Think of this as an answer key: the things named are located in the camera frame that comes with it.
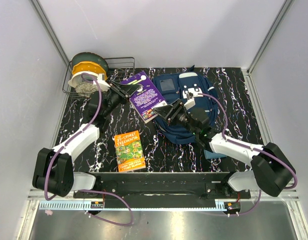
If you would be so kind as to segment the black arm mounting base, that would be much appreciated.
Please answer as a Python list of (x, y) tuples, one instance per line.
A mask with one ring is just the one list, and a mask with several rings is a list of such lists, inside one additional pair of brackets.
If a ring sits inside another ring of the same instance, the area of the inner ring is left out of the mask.
[(221, 191), (225, 172), (101, 172), (96, 190), (116, 194), (133, 210), (211, 209), (216, 200), (249, 200), (248, 190)]

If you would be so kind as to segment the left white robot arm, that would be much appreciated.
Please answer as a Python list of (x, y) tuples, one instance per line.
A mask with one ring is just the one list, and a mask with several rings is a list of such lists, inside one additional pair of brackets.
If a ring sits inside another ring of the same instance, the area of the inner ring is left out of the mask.
[(73, 162), (107, 130), (108, 115), (118, 105), (126, 104), (140, 87), (139, 84), (114, 81), (105, 94), (100, 90), (92, 93), (87, 103), (87, 122), (59, 145), (38, 152), (32, 185), (44, 191), (46, 200), (51, 200), (48, 194), (65, 197), (71, 191), (84, 191), (91, 198), (101, 194), (102, 186), (96, 182), (96, 176), (75, 172)]

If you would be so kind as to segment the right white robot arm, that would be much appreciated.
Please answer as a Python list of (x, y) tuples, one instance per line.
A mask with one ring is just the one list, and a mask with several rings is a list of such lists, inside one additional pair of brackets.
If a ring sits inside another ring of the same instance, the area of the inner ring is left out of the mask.
[(153, 111), (169, 125), (181, 125), (195, 136), (196, 143), (205, 150), (223, 154), (249, 167), (248, 171), (231, 172), (221, 180), (216, 190), (232, 198), (244, 190), (258, 190), (277, 197), (284, 189), (297, 185), (296, 171), (274, 143), (255, 145), (217, 131), (209, 124), (202, 108), (188, 111), (181, 100), (155, 107)]

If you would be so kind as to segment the orange Treehouse book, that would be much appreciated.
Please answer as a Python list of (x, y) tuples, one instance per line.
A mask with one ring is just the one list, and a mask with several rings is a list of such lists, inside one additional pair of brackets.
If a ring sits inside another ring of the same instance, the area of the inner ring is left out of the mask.
[(139, 131), (114, 136), (118, 172), (133, 172), (146, 167)]

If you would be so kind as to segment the navy blue student backpack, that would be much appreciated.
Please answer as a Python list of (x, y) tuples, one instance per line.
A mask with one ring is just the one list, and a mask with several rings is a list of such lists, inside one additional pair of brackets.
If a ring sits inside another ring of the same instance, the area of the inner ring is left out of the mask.
[[(181, 100), (189, 114), (196, 109), (202, 109), (202, 116), (208, 117), (209, 124), (215, 125), (218, 116), (218, 94), (207, 77), (194, 72), (192, 66), (183, 73), (163, 74), (152, 79), (168, 104)], [(173, 144), (190, 144), (195, 142), (195, 136), (181, 125), (169, 125), (163, 118), (157, 116), (156, 125), (162, 134)]]

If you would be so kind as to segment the purple paperback book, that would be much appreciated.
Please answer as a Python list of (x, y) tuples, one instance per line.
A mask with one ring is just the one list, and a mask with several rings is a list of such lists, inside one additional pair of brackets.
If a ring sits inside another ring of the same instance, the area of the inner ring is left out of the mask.
[(123, 85), (140, 85), (140, 88), (130, 97), (130, 103), (144, 123), (148, 123), (157, 117), (153, 108), (167, 105), (161, 92), (152, 83), (144, 71), (121, 81)]

